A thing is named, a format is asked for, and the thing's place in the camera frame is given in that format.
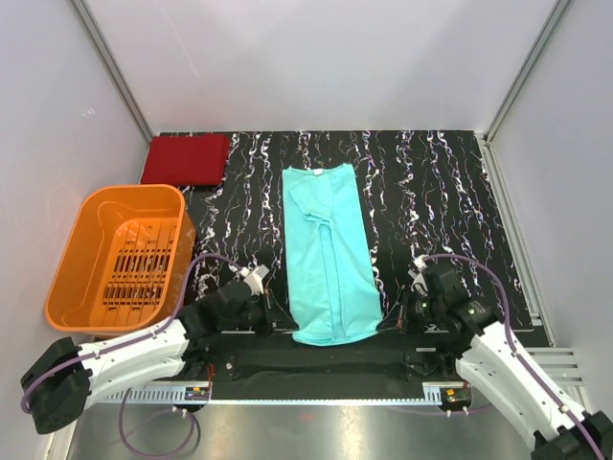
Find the teal t shirt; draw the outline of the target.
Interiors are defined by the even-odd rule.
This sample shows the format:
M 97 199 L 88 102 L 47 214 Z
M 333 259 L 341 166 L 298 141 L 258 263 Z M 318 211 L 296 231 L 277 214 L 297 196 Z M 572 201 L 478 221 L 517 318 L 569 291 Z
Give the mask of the teal t shirt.
M 326 347 L 375 335 L 382 310 L 352 165 L 287 168 L 282 182 L 293 340 Z

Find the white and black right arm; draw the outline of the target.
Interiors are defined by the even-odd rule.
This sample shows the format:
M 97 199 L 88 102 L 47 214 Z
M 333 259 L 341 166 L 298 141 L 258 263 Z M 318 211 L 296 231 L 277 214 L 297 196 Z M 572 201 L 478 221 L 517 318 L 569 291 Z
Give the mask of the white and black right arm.
M 511 328 L 510 307 L 464 287 L 455 254 L 420 256 L 417 272 L 378 325 L 380 333 L 446 332 L 434 351 L 410 360 L 411 377 L 459 379 L 482 393 L 522 436 L 533 459 L 609 459 L 612 422 L 576 402 L 530 356 Z

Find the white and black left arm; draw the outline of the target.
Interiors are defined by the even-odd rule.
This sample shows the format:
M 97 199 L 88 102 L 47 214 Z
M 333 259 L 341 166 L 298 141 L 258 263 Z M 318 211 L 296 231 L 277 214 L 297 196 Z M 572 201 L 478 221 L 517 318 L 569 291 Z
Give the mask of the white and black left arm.
M 135 333 L 83 344 L 70 337 L 53 342 L 20 380 L 22 410 L 37 433 L 53 433 L 107 396 L 197 371 L 217 334 L 248 329 L 269 335 L 297 328 L 272 293 L 233 281 L 174 318 Z

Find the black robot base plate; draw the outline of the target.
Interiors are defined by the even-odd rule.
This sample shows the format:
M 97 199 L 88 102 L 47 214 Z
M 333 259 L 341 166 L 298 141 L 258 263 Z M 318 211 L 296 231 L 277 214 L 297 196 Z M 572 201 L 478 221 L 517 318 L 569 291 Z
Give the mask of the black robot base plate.
M 205 339 L 187 358 L 178 380 L 256 385 L 463 386 L 452 363 L 438 354 L 447 333 L 379 333 L 340 346 L 300 344 L 288 333 L 224 333 Z

